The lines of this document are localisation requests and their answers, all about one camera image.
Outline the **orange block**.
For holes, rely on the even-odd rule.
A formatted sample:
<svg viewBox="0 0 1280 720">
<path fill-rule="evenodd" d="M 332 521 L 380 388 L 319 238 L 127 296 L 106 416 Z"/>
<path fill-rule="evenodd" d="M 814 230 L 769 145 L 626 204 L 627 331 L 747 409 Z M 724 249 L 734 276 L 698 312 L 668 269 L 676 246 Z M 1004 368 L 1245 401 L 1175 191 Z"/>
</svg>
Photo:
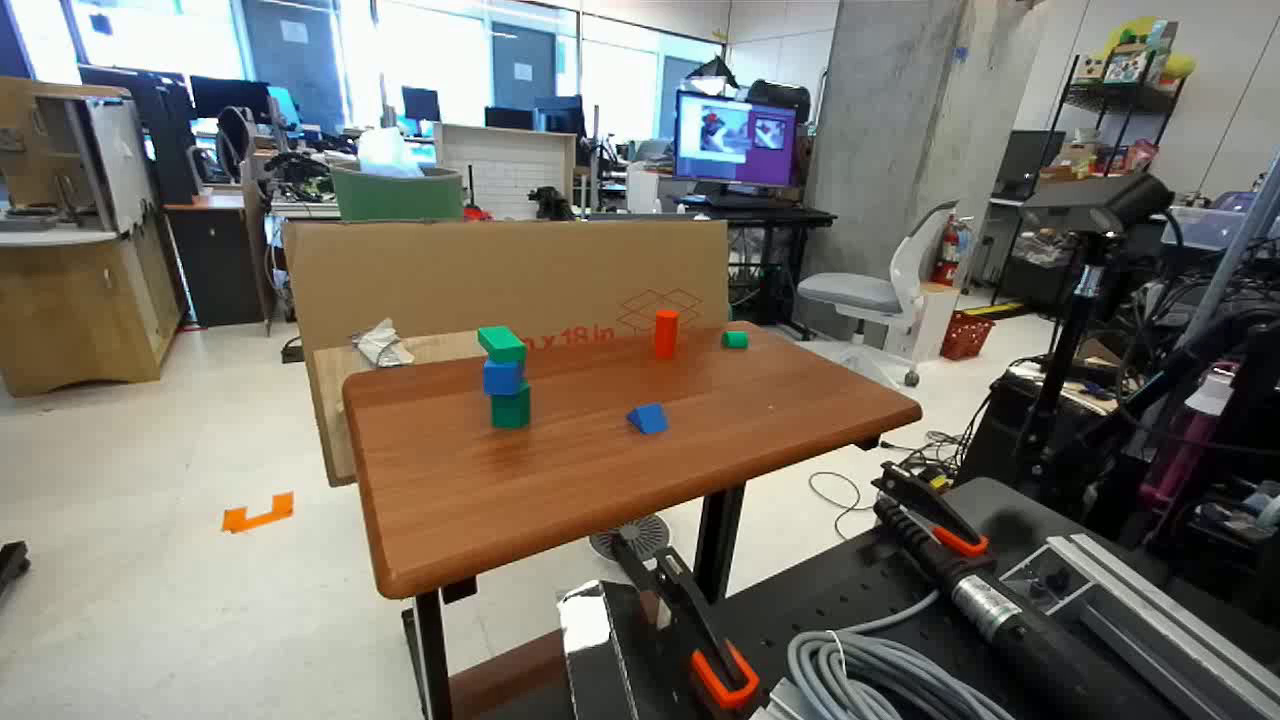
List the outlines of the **orange block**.
<svg viewBox="0 0 1280 720">
<path fill-rule="evenodd" d="M 681 341 L 681 312 L 665 308 L 652 316 L 652 354 L 658 362 L 674 362 Z"/>
</svg>

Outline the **loose blue block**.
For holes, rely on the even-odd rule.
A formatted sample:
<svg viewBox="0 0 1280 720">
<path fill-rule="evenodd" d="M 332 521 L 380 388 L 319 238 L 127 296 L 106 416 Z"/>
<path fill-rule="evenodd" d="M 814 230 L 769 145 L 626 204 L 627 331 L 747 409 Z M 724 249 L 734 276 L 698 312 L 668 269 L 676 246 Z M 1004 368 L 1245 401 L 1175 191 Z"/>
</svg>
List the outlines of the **loose blue block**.
<svg viewBox="0 0 1280 720">
<path fill-rule="evenodd" d="M 627 411 L 627 425 L 634 425 L 639 438 L 661 438 L 661 432 L 668 432 L 668 411 L 665 411 L 665 404 L 637 404 L 637 409 Z"/>
</svg>

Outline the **small green block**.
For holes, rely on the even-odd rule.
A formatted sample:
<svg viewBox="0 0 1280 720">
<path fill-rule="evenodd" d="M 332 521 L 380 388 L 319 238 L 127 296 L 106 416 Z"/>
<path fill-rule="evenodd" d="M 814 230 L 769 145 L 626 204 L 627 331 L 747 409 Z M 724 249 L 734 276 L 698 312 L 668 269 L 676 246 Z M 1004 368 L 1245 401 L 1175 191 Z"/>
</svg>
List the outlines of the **small green block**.
<svg viewBox="0 0 1280 720">
<path fill-rule="evenodd" d="M 728 349 L 728 354 L 745 354 L 754 341 L 747 341 L 747 331 L 741 331 L 741 330 L 728 330 L 724 336 L 719 336 L 719 349 Z"/>
</svg>

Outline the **middle blue block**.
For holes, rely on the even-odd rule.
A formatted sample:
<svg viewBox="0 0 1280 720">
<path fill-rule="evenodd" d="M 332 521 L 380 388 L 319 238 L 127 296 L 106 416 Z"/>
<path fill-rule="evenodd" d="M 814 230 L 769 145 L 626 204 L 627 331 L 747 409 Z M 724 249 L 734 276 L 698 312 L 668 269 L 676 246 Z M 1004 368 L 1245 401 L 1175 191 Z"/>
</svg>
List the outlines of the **middle blue block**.
<svg viewBox="0 0 1280 720">
<path fill-rule="evenodd" d="M 490 362 L 483 374 L 483 392 L 490 395 L 517 395 L 524 392 L 524 368 L 517 362 Z"/>
</svg>

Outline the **bottom green block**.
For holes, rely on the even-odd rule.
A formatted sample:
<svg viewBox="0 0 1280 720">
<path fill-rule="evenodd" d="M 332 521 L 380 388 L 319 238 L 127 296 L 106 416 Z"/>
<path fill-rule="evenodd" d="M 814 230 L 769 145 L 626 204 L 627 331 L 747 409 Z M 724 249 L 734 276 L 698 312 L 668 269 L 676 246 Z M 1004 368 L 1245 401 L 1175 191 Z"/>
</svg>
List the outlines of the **bottom green block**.
<svg viewBox="0 0 1280 720">
<path fill-rule="evenodd" d="M 510 392 L 510 395 L 494 395 L 490 401 L 490 421 L 495 429 L 530 429 L 533 425 L 533 392 L 519 388 L 519 392 Z"/>
</svg>

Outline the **top green block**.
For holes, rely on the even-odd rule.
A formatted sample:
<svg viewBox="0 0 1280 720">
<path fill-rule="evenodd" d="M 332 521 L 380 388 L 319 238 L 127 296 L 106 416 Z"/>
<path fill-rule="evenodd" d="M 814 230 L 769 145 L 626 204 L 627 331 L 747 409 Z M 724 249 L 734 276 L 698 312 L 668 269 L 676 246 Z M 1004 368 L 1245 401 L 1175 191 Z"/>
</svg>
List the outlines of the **top green block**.
<svg viewBox="0 0 1280 720">
<path fill-rule="evenodd" d="M 524 363 L 530 349 L 510 325 L 490 325 L 476 331 L 490 362 Z"/>
</svg>

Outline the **wooden table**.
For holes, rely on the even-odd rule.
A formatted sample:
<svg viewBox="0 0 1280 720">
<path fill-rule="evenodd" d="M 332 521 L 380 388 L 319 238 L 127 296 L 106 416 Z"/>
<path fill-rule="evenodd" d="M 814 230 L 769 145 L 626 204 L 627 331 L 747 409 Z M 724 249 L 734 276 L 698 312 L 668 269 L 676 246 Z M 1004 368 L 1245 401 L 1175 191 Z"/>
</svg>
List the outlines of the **wooden table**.
<svg viewBox="0 0 1280 720">
<path fill-rule="evenodd" d="M 698 502 L 698 585 L 728 594 L 745 485 L 796 460 L 873 445 L 921 416 L 756 330 L 745 354 L 713 331 L 658 362 L 646 341 L 535 349 L 533 425 L 502 432 L 474 362 L 361 374 L 346 386 L 377 594 L 403 607 L 424 720 L 451 720 L 446 596 L 476 577 Z M 637 404 L 668 432 L 639 438 Z"/>
</svg>

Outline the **computer monitor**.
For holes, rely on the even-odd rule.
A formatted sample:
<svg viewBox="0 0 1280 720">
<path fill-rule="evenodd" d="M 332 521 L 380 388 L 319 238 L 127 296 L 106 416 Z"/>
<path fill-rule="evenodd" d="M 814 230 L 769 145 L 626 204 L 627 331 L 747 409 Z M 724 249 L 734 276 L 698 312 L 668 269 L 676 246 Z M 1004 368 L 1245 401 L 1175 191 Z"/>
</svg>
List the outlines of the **computer monitor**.
<svg viewBox="0 0 1280 720">
<path fill-rule="evenodd" d="M 676 95 L 674 174 L 706 186 L 790 188 L 796 113 L 754 99 Z"/>
</svg>

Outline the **cardboard sheet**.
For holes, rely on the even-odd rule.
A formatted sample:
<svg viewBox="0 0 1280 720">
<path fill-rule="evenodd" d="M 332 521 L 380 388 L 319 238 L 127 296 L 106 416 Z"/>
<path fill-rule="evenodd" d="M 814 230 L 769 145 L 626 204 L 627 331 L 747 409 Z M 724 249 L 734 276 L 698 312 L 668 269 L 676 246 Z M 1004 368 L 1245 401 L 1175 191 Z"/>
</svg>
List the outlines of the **cardboard sheet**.
<svg viewBox="0 0 1280 720">
<path fill-rule="evenodd" d="M 370 374 L 355 341 L 380 321 L 431 363 L 476 354 L 480 325 L 510 325 L 530 349 L 585 349 L 647 336 L 661 308 L 681 330 L 734 316 L 724 220 L 300 220 L 285 257 L 332 490 L 355 479 L 346 380 Z"/>
</svg>

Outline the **green box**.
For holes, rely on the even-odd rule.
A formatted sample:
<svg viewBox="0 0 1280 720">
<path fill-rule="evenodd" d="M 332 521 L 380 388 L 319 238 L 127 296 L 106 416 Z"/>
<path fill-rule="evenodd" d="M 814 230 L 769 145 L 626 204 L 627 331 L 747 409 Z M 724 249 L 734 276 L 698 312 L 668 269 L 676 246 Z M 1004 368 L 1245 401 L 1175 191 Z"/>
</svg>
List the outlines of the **green box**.
<svg viewBox="0 0 1280 720">
<path fill-rule="evenodd" d="M 347 225 L 455 220 L 463 212 L 463 186 L 451 174 L 370 178 L 335 168 L 332 191 Z"/>
</svg>

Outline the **red basket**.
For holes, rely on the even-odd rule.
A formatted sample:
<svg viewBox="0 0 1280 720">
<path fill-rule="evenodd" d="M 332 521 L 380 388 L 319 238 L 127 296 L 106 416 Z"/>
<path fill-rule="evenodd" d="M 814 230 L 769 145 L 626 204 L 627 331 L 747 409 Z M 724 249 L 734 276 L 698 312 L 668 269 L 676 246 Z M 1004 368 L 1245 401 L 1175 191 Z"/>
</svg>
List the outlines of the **red basket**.
<svg viewBox="0 0 1280 720">
<path fill-rule="evenodd" d="M 943 356 L 943 362 L 971 362 L 971 356 L 981 356 L 994 330 L 995 330 L 995 321 L 986 316 L 986 312 L 957 312 L 957 316 L 947 321 L 940 356 Z"/>
</svg>

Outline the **black shelf rack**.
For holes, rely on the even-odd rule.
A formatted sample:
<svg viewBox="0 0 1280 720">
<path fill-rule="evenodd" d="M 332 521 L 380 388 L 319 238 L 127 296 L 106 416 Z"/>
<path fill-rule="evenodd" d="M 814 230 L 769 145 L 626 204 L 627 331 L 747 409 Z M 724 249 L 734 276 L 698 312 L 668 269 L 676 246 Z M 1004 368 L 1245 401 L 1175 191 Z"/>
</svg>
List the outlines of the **black shelf rack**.
<svg viewBox="0 0 1280 720">
<path fill-rule="evenodd" d="M 1143 174 L 1168 134 L 1189 72 L 1175 70 L 1175 19 L 1126 19 L 1100 53 L 1077 53 L 1045 130 L 1007 135 L 994 204 L 994 293 L 1022 308 L 1051 308 L 1070 285 L 1070 246 L 1026 204 L 1045 179 L 1104 179 Z"/>
</svg>

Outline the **black tripod stand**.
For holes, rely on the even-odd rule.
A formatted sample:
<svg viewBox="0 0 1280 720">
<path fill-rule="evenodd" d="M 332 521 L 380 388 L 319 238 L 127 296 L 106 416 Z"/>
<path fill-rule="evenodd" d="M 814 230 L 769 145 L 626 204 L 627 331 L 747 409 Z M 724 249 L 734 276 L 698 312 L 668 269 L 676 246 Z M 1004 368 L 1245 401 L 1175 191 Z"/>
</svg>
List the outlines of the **black tripod stand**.
<svg viewBox="0 0 1280 720">
<path fill-rule="evenodd" d="M 1049 438 L 1058 421 L 1058 401 L 1063 392 L 1077 345 L 1088 331 L 1088 316 L 1100 299 L 1104 274 L 1111 263 L 1111 249 L 1138 220 L 1163 212 L 1174 204 L 1174 188 L 1153 174 L 1104 178 L 1104 179 L 1072 179 L 1072 186 L 1042 186 L 1027 202 L 1027 212 L 1061 230 L 1079 257 L 1079 274 L 1072 282 L 1072 296 L 1063 304 L 1063 325 L 1045 363 L 1042 395 L 1027 411 L 1022 466 L 1042 477 L 1049 466 Z"/>
</svg>

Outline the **wooden cabinet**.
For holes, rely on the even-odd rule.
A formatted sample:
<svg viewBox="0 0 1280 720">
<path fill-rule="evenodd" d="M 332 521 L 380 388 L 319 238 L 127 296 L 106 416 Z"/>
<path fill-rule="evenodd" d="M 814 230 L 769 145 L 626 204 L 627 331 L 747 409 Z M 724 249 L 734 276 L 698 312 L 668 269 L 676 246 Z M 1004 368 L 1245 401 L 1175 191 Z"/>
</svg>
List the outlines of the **wooden cabinet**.
<svg viewBox="0 0 1280 720">
<path fill-rule="evenodd" d="M 155 380 L 179 330 L 125 89 L 0 79 L 0 386 Z"/>
</svg>

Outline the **aluminium rail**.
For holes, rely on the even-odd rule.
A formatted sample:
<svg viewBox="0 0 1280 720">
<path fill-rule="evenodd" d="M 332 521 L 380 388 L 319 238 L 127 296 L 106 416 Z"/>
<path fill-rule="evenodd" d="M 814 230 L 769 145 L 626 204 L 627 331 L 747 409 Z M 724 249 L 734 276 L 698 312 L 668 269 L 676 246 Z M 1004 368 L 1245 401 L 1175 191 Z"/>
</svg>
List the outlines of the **aluminium rail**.
<svg viewBox="0 0 1280 720">
<path fill-rule="evenodd" d="M 1180 720 L 1280 720 L 1280 677 L 1083 532 L 1004 574 L 1033 607 L 1100 642 Z"/>
</svg>

